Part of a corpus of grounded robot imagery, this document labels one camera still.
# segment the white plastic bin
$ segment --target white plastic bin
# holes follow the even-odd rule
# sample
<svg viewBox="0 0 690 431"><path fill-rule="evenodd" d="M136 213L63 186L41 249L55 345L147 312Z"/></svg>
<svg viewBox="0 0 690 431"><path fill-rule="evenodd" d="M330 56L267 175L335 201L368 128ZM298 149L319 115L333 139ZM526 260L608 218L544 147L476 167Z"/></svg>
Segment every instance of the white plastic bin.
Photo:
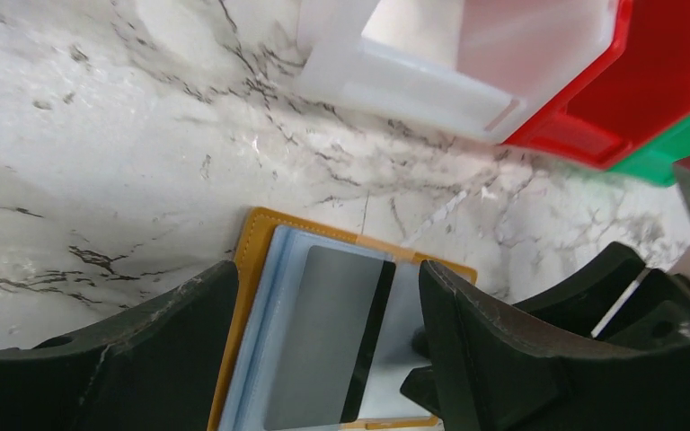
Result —
<svg viewBox="0 0 690 431"><path fill-rule="evenodd" d="M603 53L617 0L303 0L304 97L500 144Z"/></svg>

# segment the marble surface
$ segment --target marble surface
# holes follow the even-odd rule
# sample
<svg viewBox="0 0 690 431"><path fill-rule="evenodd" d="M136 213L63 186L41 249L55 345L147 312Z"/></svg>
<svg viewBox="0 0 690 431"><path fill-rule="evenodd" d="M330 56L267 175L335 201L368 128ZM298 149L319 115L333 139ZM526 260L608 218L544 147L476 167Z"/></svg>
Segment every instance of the marble surface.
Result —
<svg viewBox="0 0 690 431"><path fill-rule="evenodd" d="M0 0L0 348L234 253L266 206L455 260L515 302L611 241L667 267L676 189L313 103L294 0Z"/></svg>

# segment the white marble countertop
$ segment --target white marble countertop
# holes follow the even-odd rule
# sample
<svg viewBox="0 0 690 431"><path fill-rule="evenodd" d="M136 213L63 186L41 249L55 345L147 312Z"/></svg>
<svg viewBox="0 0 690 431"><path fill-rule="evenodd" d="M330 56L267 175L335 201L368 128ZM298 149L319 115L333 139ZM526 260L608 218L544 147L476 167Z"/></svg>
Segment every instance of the white marble countertop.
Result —
<svg viewBox="0 0 690 431"><path fill-rule="evenodd" d="M510 302L611 241L669 266L676 189L304 101L294 0L0 0L0 348L230 259L272 207L479 269Z"/></svg>

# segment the red plastic bin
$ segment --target red plastic bin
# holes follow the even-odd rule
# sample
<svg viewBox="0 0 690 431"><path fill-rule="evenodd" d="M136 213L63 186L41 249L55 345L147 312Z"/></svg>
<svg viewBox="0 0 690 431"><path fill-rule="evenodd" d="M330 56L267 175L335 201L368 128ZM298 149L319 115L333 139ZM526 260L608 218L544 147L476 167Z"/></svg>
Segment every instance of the red plastic bin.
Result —
<svg viewBox="0 0 690 431"><path fill-rule="evenodd" d="M619 0L610 48L507 140L607 169L690 114L690 0Z"/></svg>

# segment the mounting hole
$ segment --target mounting hole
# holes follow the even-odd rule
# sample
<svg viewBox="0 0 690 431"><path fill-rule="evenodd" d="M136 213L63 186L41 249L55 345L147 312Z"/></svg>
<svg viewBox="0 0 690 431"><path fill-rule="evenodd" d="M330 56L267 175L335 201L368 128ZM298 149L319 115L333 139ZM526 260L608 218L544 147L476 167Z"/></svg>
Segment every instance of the mounting hole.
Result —
<svg viewBox="0 0 690 431"><path fill-rule="evenodd" d="M675 327L673 326L673 323L669 321L659 321L653 328L652 328L652 337L655 339L662 339L670 335L671 332L673 332L673 329Z"/></svg>
<svg viewBox="0 0 690 431"><path fill-rule="evenodd" d="M53 339L47 339L46 341L40 343L38 346L34 347L33 349L64 346L72 340L72 337L60 335L59 337L54 337Z"/></svg>

